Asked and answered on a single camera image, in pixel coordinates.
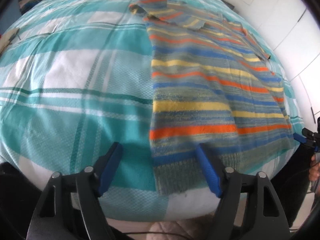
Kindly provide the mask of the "person's right hand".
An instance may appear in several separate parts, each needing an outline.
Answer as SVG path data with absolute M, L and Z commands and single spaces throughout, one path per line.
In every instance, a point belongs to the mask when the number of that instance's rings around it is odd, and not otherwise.
M 319 178 L 319 162 L 316 160 L 316 155 L 314 154 L 311 158 L 311 164 L 309 169 L 309 180 L 311 182 L 316 181 Z

